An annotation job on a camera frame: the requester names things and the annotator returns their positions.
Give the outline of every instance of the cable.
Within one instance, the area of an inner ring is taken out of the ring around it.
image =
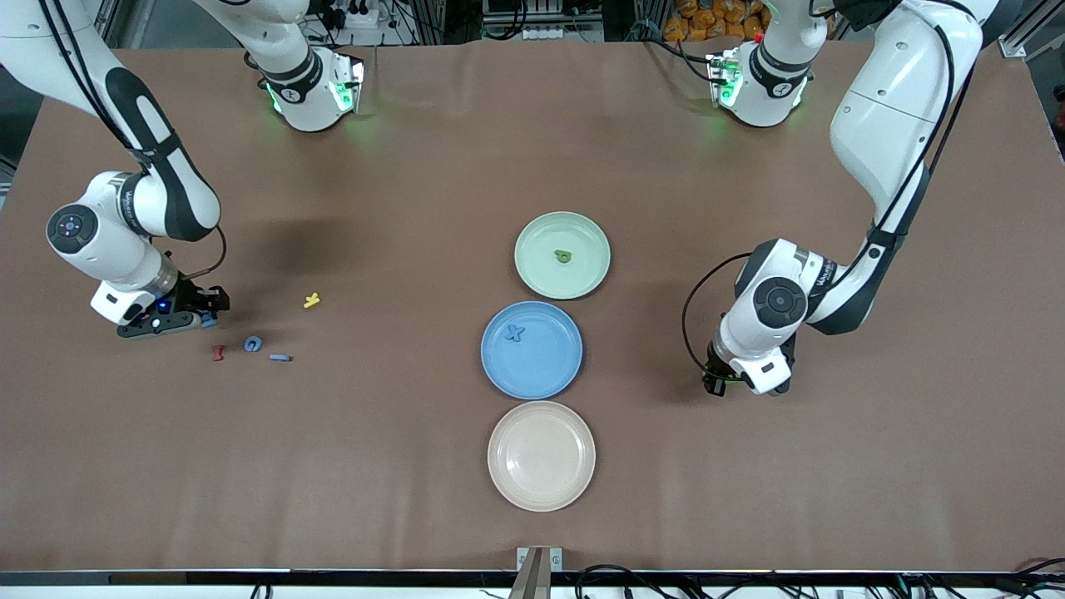
[[[695,74],[695,77],[702,79],[703,81],[706,81],[707,83],[719,83],[722,85],[727,83],[727,81],[725,81],[724,79],[714,78],[707,75],[703,75],[702,72],[699,72],[699,69],[695,68],[695,65],[691,64],[691,59],[688,58],[688,53],[684,51],[684,46],[681,45],[679,39],[676,43],[676,49],[679,51],[681,58],[684,59],[684,64],[688,65],[688,68],[691,69],[691,72]]]
[[[580,570],[580,573],[577,574],[576,582],[573,583],[573,595],[576,597],[576,599],[585,599],[585,595],[584,595],[585,577],[587,577],[589,573],[591,573],[591,572],[593,572],[595,570],[618,570],[618,571],[624,572],[624,573],[626,573],[626,574],[635,578],[636,580],[640,581],[640,584],[642,584],[643,586],[646,586],[651,590],[654,590],[655,593],[657,593],[659,596],[661,596],[662,599],[677,599],[676,597],[673,597],[669,593],[666,593],[665,590],[662,590],[661,587],[658,586],[657,584],[654,584],[653,582],[649,582],[646,579],[644,579],[640,574],[634,572],[633,570],[629,570],[628,568],[626,568],[624,566],[616,566],[613,564],[597,564],[595,566],[589,566],[589,567]],[[629,597],[630,595],[632,595],[630,590],[629,590],[629,593],[625,594],[626,597]]]
[[[216,225],[214,227],[214,230],[218,231],[218,237],[222,238],[222,255],[218,256],[218,261],[215,262],[214,264],[211,264],[207,269],[203,269],[202,271],[196,271],[195,273],[193,273],[191,275],[185,275],[184,277],[182,277],[185,280],[192,280],[192,279],[194,279],[196,277],[201,277],[201,276],[203,276],[203,275],[206,275],[206,274],[208,274],[208,273],[210,273],[212,271],[214,271],[218,266],[220,266],[222,263],[226,260],[226,252],[229,249],[228,245],[226,244],[226,233],[222,232],[222,226],[220,225]]]
[[[691,361],[695,362],[695,366],[698,366],[699,369],[703,371],[703,373],[714,376],[715,378],[721,378],[724,381],[742,381],[738,376],[730,377],[730,376],[720,376],[718,374],[715,374],[709,370],[707,370],[706,366],[702,361],[700,361],[699,358],[695,357],[695,352],[691,349],[691,341],[688,340],[688,306],[691,304],[691,298],[694,297],[695,293],[699,292],[699,289],[703,287],[703,284],[709,280],[709,278],[712,277],[718,271],[723,269],[728,263],[739,260],[740,258],[750,258],[750,257],[751,257],[750,252],[743,254],[737,254],[732,258],[728,258],[724,262],[721,262],[717,266],[714,266],[710,270],[710,272],[706,273],[706,275],[703,278],[699,279],[699,282],[695,284],[694,289],[692,289],[691,293],[688,294],[688,298],[684,301],[684,308],[681,309],[681,333],[684,335],[684,346],[688,349],[688,355],[691,356]],[[724,599],[726,596],[727,593],[725,595],[722,595],[718,599]]]
[[[256,587],[251,589],[251,597],[248,597],[248,599],[257,599],[259,596],[259,589],[263,586],[266,587],[266,596],[263,597],[263,599],[272,599],[274,597],[274,587],[263,583],[257,584]]]
[[[589,38],[587,38],[587,37],[585,37],[585,32],[580,31],[580,28],[579,28],[579,27],[577,27],[577,17],[576,17],[576,16],[574,16],[574,15],[570,15],[570,20],[572,20],[572,21],[573,21],[573,31],[576,31],[576,32],[577,32],[577,35],[579,35],[579,36],[580,36],[580,39],[581,39],[581,41],[583,41],[583,42],[584,42],[585,44],[591,44],[591,43],[592,43],[592,41],[591,41],[591,39],[589,39]]]
[[[491,33],[489,33],[487,31],[482,32],[482,35],[485,37],[488,37],[489,39],[496,39],[496,41],[499,41],[499,42],[506,42],[507,39],[511,39],[515,35],[518,35],[519,33],[521,33],[522,30],[525,29],[525,21],[528,18],[528,10],[529,10],[529,7],[528,7],[528,4],[527,4],[526,0],[520,0],[520,1],[521,1],[521,4],[518,4],[518,5],[514,6],[514,20],[510,25],[510,27],[507,28],[507,31],[503,33],[503,35],[493,35],[493,34],[491,34]],[[518,22],[519,12],[521,12],[521,18],[522,18],[521,22]]]
[[[637,42],[637,41],[639,41],[639,37],[637,37],[637,35],[639,34],[639,31],[637,30],[637,28],[639,28],[639,27],[642,27],[644,29],[650,30],[651,34],[652,34],[652,37],[654,37],[655,39],[657,39],[657,38],[659,38],[659,37],[662,36],[662,33],[658,29],[658,26],[655,25],[655,21],[653,21],[651,19],[643,19],[642,21],[636,21],[636,22],[634,22],[633,26],[628,28],[628,33],[625,34],[625,37],[624,37],[624,39],[622,39],[622,42]]]
[[[936,582],[938,582],[939,586],[946,588],[947,593],[950,593],[951,595],[954,596],[954,599],[968,599],[966,596],[964,596],[961,593],[958,593],[956,588],[954,588],[953,586],[947,584],[947,581],[943,580],[943,578],[940,578],[938,581],[936,581],[935,578],[933,578],[931,576],[927,576],[927,574],[925,574],[924,578],[927,578],[933,584],[935,584]]]
[[[432,29],[433,31],[436,31],[437,33],[439,33],[441,35],[447,35],[444,32],[444,30],[442,30],[439,27],[432,25],[431,22],[425,22],[425,21],[423,21],[422,19],[417,18],[417,16],[413,14],[413,12],[407,11],[407,9],[404,7],[403,2],[399,2],[398,0],[396,0],[395,2],[393,2],[393,4],[395,4],[395,6],[397,9],[399,9],[399,11],[402,13],[404,13],[404,14],[410,16],[410,18],[414,19],[415,23],[421,25],[423,27],[428,27],[429,29]]]
[[[965,94],[969,91],[969,82],[972,81],[972,71],[969,71],[969,76],[965,78],[965,82],[962,83],[962,88],[957,91],[957,101],[954,102],[954,111],[950,114],[950,120],[947,122],[947,127],[943,130],[943,140],[939,142],[938,147],[935,148],[935,155],[932,156],[932,162],[929,164],[929,177],[935,173],[935,166],[939,163],[939,156],[943,155],[943,148],[947,145],[947,137],[950,136],[951,130],[954,129],[954,120],[957,119],[957,110],[962,106],[962,101],[965,100]]]
[[[329,36],[329,43],[335,46],[337,38],[332,36],[332,31],[329,29],[329,26],[326,25],[325,19],[322,18],[322,13],[314,13],[314,16],[318,17],[318,22],[322,23],[322,29],[326,30],[326,35]]]
[[[1015,573],[1018,573],[1018,574],[1032,574],[1032,573],[1035,573],[1035,572],[1037,572],[1037,571],[1046,568],[1047,566],[1055,566],[1058,564],[1065,564],[1065,557],[1055,557],[1053,560],[1045,560],[1045,561],[1039,562],[1038,564],[1036,564],[1036,565],[1034,565],[1034,566],[1032,566],[1030,568],[1025,568],[1023,570],[1017,570]]]
[[[661,33],[658,32],[658,31],[656,31],[656,30],[654,30],[654,29],[652,29],[651,27],[649,27],[648,22],[650,22],[650,21],[634,22],[633,27],[634,28],[635,27],[642,27],[642,28],[646,29],[649,32],[651,32],[652,34],[654,34],[654,36],[653,37],[636,38],[635,39],[636,42],[650,42],[652,44],[655,44],[655,45],[663,48],[667,52],[673,54],[674,56],[677,56],[677,58],[687,56],[687,60],[689,60],[689,61],[691,61],[693,63],[710,64],[711,62],[714,62],[710,59],[707,59],[707,58],[704,58],[704,56],[695,56],[695,55],[692,55],[692,54],[687,54],[687,53],[681,52],[679,50],[677,50],[676,48],[673,48],[669,44],[663,43],[661,39],[658,38],[661,35]]]
[[[52,14],[51,11],[48,9],[48,4],[46,3],[45,0],[37,0],[37,3],[40,5],[40,12],[44,13],[45,20],[48,22],[48,30],[51,32],[52,38],[55,41],[55,46],[60,50],[60,53],[63,54],[63,60],[67,64],[67,68],[70,71],[70,77],[72,77],[75,82],[78,84],[78,87],[81,90],[81,93],[85,96],[85,100],[88,102],[93,111],[96,112],[97,118],[99,118],[100,122],[103,123],[103,126],[106,127],[109,131],[111,131],[111,134],[114,135],[115,139],[118,140],[118,142],[122,144],[124,147],[126,147],[126,149],[131,149],[129,140],[127,140],[126,135],[118,129],[118,126],[111,117],[111,113],[108,112],[106,108],[103,106],[103,101],[100,100],[100,97],[96,92],[96,88],[93,86],[93,80],[89,77],[88,68],[85,66],[85,60],[81,54],[81,48],[78,46],[78,41],[75,39],[73,31],[71,31],[70,29],[70,21],[67,20],[66,18],[66,13],[63,11],[63,5],[60,4],[58,0],[55,0],[54,3],[56,9],[56,14],[60,15],[60,20],[64,22],[67,37],[70,39],[70,46],[73,50],[75,55],[79,60],[79,64],[82,67],[82,72],[80,75],[78,72],[78,69],[75,67],[73,62],[70,60],[70,50],[67,50],[66,46],[63,44],[62,34],[60,33],[59,28],[55,26],[55,20],[52,18]]]
[[[928,0],[928,1],[934,4],[943,4],[944,6],[950,6],[954,10],[961,11],[969,15],[970,17],[972,17],[972,20],[977,20],[977,17],[973,16],[972,14],[972,11],[970,11],[968,6],[962,4],[961,2],[957,2],[956,0]],[[841,4],[834,3],[832,9],[824,10],[820,13],[814,12],[814,2],[815,0],[809,0],[809,5],[806,10],[807,16],[809,16],[810,18],[818,18],[818,17],[829,18],[835,14],[838,14],[839,11],[842,10],[853,9],[855,6],[861,6],[863,4],[880,4],[884,3],[884,0],[855,0],[854,2],[843,2]]]
[[[392,5],[398,7],[399,2],[393,1]],[[419,46],[417,35],[414,34],[414,30],[410,27],[410,21],[407,20],[407,13],[405,11],[399,11],[399,16],[403,17],[403,25],[407,28],[407,33],[410,33],[410,45]],[[399,43],[403,44],[403,37],[399,38]]]

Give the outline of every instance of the black cable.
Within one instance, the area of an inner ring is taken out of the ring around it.
[[[100,112],[102,112],[106,117],[104,124],[108,125],[112,134],[118,139],[119,143],[121,143],[127,149],[132,148],[130,141],[126,137],[126,134],[122,133],[121,129],[118,128],[118,124],[115,123],[114,117],[111,116],[106,106],[100,98],[99,92],[97,92],[96,86],[92,83],[88,66],[85,64],[85,56],[81,53],[81,45],[78,44],[78,38],[75,36],[73,28],[70,27],[70,20],[67,19],[66,11],[63,9],[62,2],[55,2],[55,11],[60,16],[60,20],[63,22],[63,28],[66,29],[66,33],[70,37],[70,47],[73,49],[75,58],[78,59],[78,64],[81,66],[82,76],[85,78],[85,84],[88,87],[89,93],[92,93],[93,98],[96,100],[96,104],[100,108]]]
[[[214,264],[211,264],[207,269],[203,269],[202,271],[196,271],[195,273],[193,273],[191,275],[185,275],[184,277],[182,277],[185,280],[192,280],[192,279],[194,279],[196,277],[201,277],[201,276],[203,276],[203,275],[206,275],[206,274],[208,274],[208,273],[210,273],[212,271],[214,271],[218,266],[220,266],[222,263],[226,260],[226,252],[229,249],[228,245],[226,244],[226,233],[222,232],[222,226],[220,225],[216,225],[214,227],[214,230],[218,231],[218,237],[222,238],[222,255],[218,256],[218,261],[215,262]]]
[[[966,597],[966,596],[962,595],[961,593],[958,593],[956,588],[954,588],[953,586],[947,584],[947,581],[943,580],[941,577],[939,578],[939,580],[936,580],[935,578],[933,578],[931,576],[927,576],[925,578],[928,578],[928,580],[930,580],[933,584],[938,583],[939,586],[946,588],[947,593],[950,593],[954,597],[954,599],[968,599],[968,597]]]
[[[393,0],[392,5],[398,7],[399,6],[398,0]],[[420,44],[417,43],[417,35],[414,34],[414,29],[410,27],[410,21],[407,20],[407,12],[400,10],[399,16],[403,17],[403,25],[404,27],[407,28],[407,32],[410,33],[411,46],[419,46]]]
[[[594,566],[589,566],[580,570],[580,572],[577,574],[576,582],[573,583],[573,595],[576,597],[576,599],[585,599],[584,595],[585,577],[587,577],[591,572],[594,572],[595,570],[618,570],[640,581],[640,584],[650,588],[651,590],[654,590],[659,596],[661,596],[662,599],[677,599],[676,597],[673,597],[669,593],[662,590],[661,587],[658,586],[657,584],[648,581],[646,579],[634,572],[633,570],[629,570],[624,566],[616,566],[613,564],[596,564]]]
[[[326,35],[329,36],[329,43],[332,44],[333,46],[337,46],[337,38],[332,36],[332,31],[329,29],[329,26],[326,25],[326,21],[322,18],[322,13],[314,13],[314,15],[318,17],[318,22],[322,23],[322,28],[326,30]]]
[[[968,9],[968,6],[966,6],[965,4],[962,4],[961,2],[957,2],[956,0],[929,0],[929,1],[933,2],[935,4],[943,4],[944,6],[950,6],[952,9],[957,10],[957,11],[961,11],[961,12],[969,15],[970,17],[972,17],[973,20],[976,20],[976,16],[973,16],[972,11],[970,11]],[[883,3],[884,0],[854,0],[853,2],[841,2],[839,4],[833,3],[832,9],[830,9],[828,11],[820,12],[820,13],[815,13],[814,12],[814,2],[815,2],[815,0],[809,0],[809,5],[806,9],[806,14],[809,17],[812,17],[812,18],[817,18],[817,17],[829,18],[829,17],[831,17],[831,16],[833,16],[835,14],[838,14],[839,11],[841,11],[841,10],[853,9],[854,6],[861,6],[863,4]]]
[[[1043,568],[1046,568],[1047,566],[1056,566],[1058,564],[1065,564],[1065,557],[1055,557],[1053,560],[1045,560],[1045,561],[1039,562],[1038,564],[1036,564],[1036,565],[1034,565],[1034,566],[1032,566],[1030,568],[1025,568],[1023,570],[1017,570],[1015,573],[1018,573],[1018,574],[1031,574],[1031,573],[1035,573],[1035,572],[1042,570]]]
[[[416,15],[414,15],[414,13],[412,12],[412,11],[413,11],[413,9],[412,9],[411,11],[407,11],[407,10],[406,10],[406,9],[404,7],[404,5],[403,5],[403,2],[399,2],[398,0],[396,0],[396,1],[395,1],[395,2],[393,2],[393,3],[394,3],[394,4],[396,5],[396,7],[397,7],[397,9],[399,9],[399,11],[400,11],[400,12],[403,12],[404,14],[406,14],[406,15],[410,16],[410,18],[414,19],[414,22],[415,22],[415,23],[417,23],[417,25],[421,25],[421,26],[424,26],[424,27],[428,27],[429,29],[432,29],[432,30],[435,30],[435,31],[436,31],[437,33],[439,33],[439,34],[441,34],[441,35],[446,35],[446,33],[444,32],[444,30],[440,29],[439,27],[437,27],[437,26],[432,25],[431,22],[425,22],[425,21],[423,21],[422,19],[417,18],[417,16],[416,16]]]
[[[691,356],[691,361],[695,362],[695,366],[699,367],[699,370],[702,370],[705,374],[714,376],[715,378],[721,378],[723,381],[742,381],[738,376],[737,377],[720,376],[718,374],[709,372],[706,366],[699,358],[695,357],[695,352],[691,349],[691,342],[688,340],[688,306],[691,304],[691,298],[694,297],[695,293],[699,292],[699,289],[703,287],[703,284],[709,280],[709,278],[712,277],[715,274],[717,274],[718,271],[720,271],[731,262],[739,260],[740,258],[750,258],[750,256],[751,256],[750,252],[743,254],[737,254],[732,258],[728,258],[724,262],[721,262],[717,266],[714,266],[714,269],[711,269],[710,272],[706,273],[706,275],[703,278],[699,279],[699,282],[695,284],[695,287],[691,290],[691,293],[688,294],[688,298],[684,301],[684,308],[681,310],[681,333],[684,335],[684,346],[688,349],[688,355]],[[718,597],[718,599],[724,599],[725,597],[727,597],[727,595],[728,594],[726,593],[725,595]]]
[[[738,583],[736,583],[736,586],[734,586],[734,587],[730,588],[728,590],[725,590],[724,593],[722,593],[721,596],[718,597],[718,599],[728,599],[730,595],[732,595],[733,593],[736,593],[741,587],[747,586],[747,585],[749,585],[749,584],[751,584],[753,582],[754,582],[753,578],[744,580],[744,581],[741,581],[741,582],[738,582]]]
[[[263,599],[272,599],[274,597],[274,587],[268,584],[259,583],[251,589],[251,597],[248,599],[257,599],[259,597],[259,589],[263,586],[266,587],[266,596]]]
[[[957,119],[957,110],[962,107],[962,102],[965,100],[965,94],[969,91],[969,82],[972,81],[972,71],[969,71],[969,76],[965,78],[965,82],[962,83],[962,88],[957,91],[957,101],[954,102],[954,111],[950,114],[950,120],[947,122],[947,127],[943,130],[943,140],[939,145],[935,148],[935,155],[932,156],[932,162],[929,164],[929,177],[935,173],[935,166],[939,163],[939,156],[943,155],[943,148],[947,146],[947,137],[950,136],[951,130],[954,129],[954,120]]]
[[[507,39],[513,38],[515,35],[521,33],[523,29],[525,29],[525,21],[528,18],[528,10],[529,10],[528,3],[526,0],[514,0],[514,1],[515,2],[520,1],[521,3],[514,6],[514,19],[513,22],[510,25],[510,27],[507,28],[507,31],[504,32],[503,35],[493,35],[486,31],[484,33],[485,37],[488,37],[489,39],[506,42]],[[519,12],[521,13],[521,22],[518,22]]]
[[[69,69],[70,71],[70,77],[73,78],[75,83],[78,84],[78,87],[81,90],[82,95],[85,96],[85,101],[87,101],[93,111],[96,112],[97,118],[99,118],[100,122],[103,123],[103,126],[106,127],[109,131],[111,131],[111,134],[114,135],[115,139],[118,140],[118,142],[121,143],[127,149],[129,149],[130,148],[129,141],[126,139],[126,135],[124,135],[122,132],[118,130],[117,125],[115,125],[114,120],[111,118],[111,114],[103,106],[103,102],[100,101],[99,95],[97,95],[96,88],[93,86],[92,78],[88,75],[88,69],[87,68],[84,69],[79,75],[77,67],[75,67],[73,62],[70,60],[71,52],[67,50],[66,47],[63,45],[63,36],[60,33],[59,28],[55,26],[55,20],[52,18],[52,14],[51,11],[48,9],[48,4],[45,2],[45,0],[37,0],[37,3],[40,5],[40,12],[44,13],[45,20],[48,22],[48,30],[51,32],[52,38],[55,41],[55,46],[58,47],[60,53],[63,54],[63,60],[67,64],[67,69]],[[55,6],[58,9],[58,14],[61,14],[63,17],[65,17],[66,14],[62,12],[63,6],[59,4],[58,0],[55,2]],[[73,32],[70,30],[69,21],[66,21],[65,19],[62,20],[64,20],[67,23],[66,34],[70,39],[71,48],[76,50],[77,56],[81,58],[81,49],[77,47],[77,41],[73,37]]]
[[[648,27],[648,23],[645,23],[645,22],[634,22],[633,26],[640,26],[643,29],[645,29],[648,31],[651,31],[651,28]],[[673,54],[674,56],[677,56],[677,58],[685,58],[686,56],[687,60],[689,60],[689,61],[691,61],[693,63],[710,64],[711,62],[714,62],[710,59],[703,58],[703,56],[695,56],[695,55],[692,55],[692,54],[683,54],[676,48],[673,48],[672,46],[670,46],[669,44],[663,43],[660,39],[655,39],[654,37],[642,37],[640,39],[637,39],[637,42],[650,42],[652,44],[656,44],[659,47],[663,48],[667,52]]]
[[[679,51],[681,58],[684,59],[684,64],[688,65],[688,68],[691,69],[691,72],[695,74],[695,77],[702,79],[703,81],[706,81],[707,83],[719,83],[721,85],[727,83],[727,81],[725,81],[724,79],[709,77],[707,75],[699,72],[699,69],[695,68],[695,65],[691,64],[691,59],[689,59],[688,53],[684,51],[684,46],[681,45],[679,41],[677,41],[676,43],[676,49]]]
[[[821,599],[821,594],[817,592],[817,586],[814,585],[810,585],[810,589],[814,592],[813,595],[803,590],[802,586],[794,588],[790,586],[779,586],[777,588],[780,588],[781,590],[785,590],[786,593],[793,592],[796,593],[796,597],[798,597],[799,599]]]

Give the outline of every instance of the metal bracket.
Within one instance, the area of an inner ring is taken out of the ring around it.
[[[518,578],[510,587],[509,599],[551,599],[551,572],[555,570],[556,561],[561,570],[560,547],[518,548]]]
[[[1065,0],[1038,0],[1034,9],[1021,16],[999,37],[1002,55],[1007,59],[1026,58],[1028,52],[1025,51],[1025,45],[1063,11],[1065,11]]]
[[[525,556],[528,555],[529,549],[530,548],[528,548],[528,547],[519,547],[518,548],[518,566],[517,567],[518,567],[519,570],[522,569],[522,564],[525,563]],[[562,571],[562,548],[561,547],[540,547],[540,548],[534,547],[531,549],[550,549],[551,551],[547,553],[547,556],[551,557],[551,571],[553,571],[553,572],[560,572],[560,571]]]
[[[1028,55],[1023,46],[1010,46],[1003,37],[999,37],[999,51],[1003,59],[1023,59]]]

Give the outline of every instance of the green led light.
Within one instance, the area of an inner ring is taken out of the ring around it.
[[[339,108],[340,110],[350,110],[351,108],[350,90],[348,90],[344,85],[333,83],[332,85],[329,86],[329,91],[332,92],[333,98],[337,100],[337,108]]]
[[[736,95],[739,93],[739,88],[743,85],[743,76],[741,74],[736,74],[736,78],[730,81],[724,88],[721,90],[721,103],[731,107],[736,102]]]
[[[274,95],[274,90],[271,88],[269,83],[266,84],[266,93],[269,94],[271,99],[274,100],[274,110],[277,111],[278,114],[281,114],[281,104],[278,103],[277,96]]]

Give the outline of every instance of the blue plate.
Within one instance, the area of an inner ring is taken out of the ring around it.
[[[488,323],[480,340],[480,363],[504,393],[545,400],[573,382],[584,351],[580,331],[569,314],[544,302],[519,302]]]

